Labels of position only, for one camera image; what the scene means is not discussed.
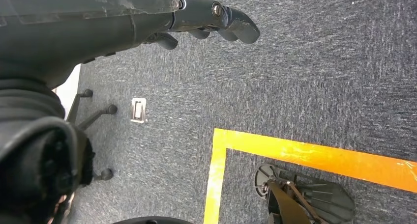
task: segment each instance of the chair leg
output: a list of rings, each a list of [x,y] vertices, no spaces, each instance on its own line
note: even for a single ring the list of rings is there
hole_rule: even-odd
[[[103,115],[103,114],[115,114],[115,113],[117,113],[117,110],[118,110],[117,106],[108,105],[105,109],[98,110],[95,113],[93,113],[93,115],[88,117],[84,122],[80,123],[80,125],[78,125],[78,127],[81,130],[84,131],[89,126],[91,126],[101,115]]]
[[[80,98],[91,98],[92,90],[86,89],[83,93],[78,93],[75,95],[74,102],[72,102],[71,109],[69,110],[67,122],[75,123],[77,119],[78,106],[80,105]]]

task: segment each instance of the white wall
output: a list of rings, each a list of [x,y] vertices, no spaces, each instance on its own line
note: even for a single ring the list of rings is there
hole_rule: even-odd
[[[61,99],[61,103],[65,108],[65,119],[71,109],[75,95],[78,93],[78,79],[80,77],[80,65],[75,66],[66,82],[56,89],[56,94]]]

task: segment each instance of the yellow tape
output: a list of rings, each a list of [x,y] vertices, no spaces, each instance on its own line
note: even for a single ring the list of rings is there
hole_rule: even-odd
[[[219,221],[220,199],[226,167],[226,148],[223,146],[224,142],[222,140],[223,137],[214,131],[213,152],[207,184],[205,224],[217,224]]]
[[[417,163],[243,132],[214,130],[204,224],[218,224],[226,149],[417,192]]]

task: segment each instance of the chair caster wheel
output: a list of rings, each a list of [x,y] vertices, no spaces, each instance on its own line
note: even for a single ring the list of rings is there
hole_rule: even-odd
[[[108,181],[113,178],[113,172],[107,168],[101,171],[101,179],[103,181]]]
[[[118,108],[116,105],[109,105],[106,110],[107,110],[106,112],[107,114],[115,114],[117,113]]]

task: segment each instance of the metal screw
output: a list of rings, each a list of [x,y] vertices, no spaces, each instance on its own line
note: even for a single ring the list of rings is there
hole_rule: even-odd
[[[212,7],[213,15],[220,16],[221,15],[221,6],[218,3],[214,3]]]
[[[264,182],[264,183],[262,184],[262,186],[261,186],[261,191],[262,191],[262,192],[264,192],[264,193],[268,193],[268,191],[269,191],[269,187],[268,187],[268,184],[267,184],[266,182]]]

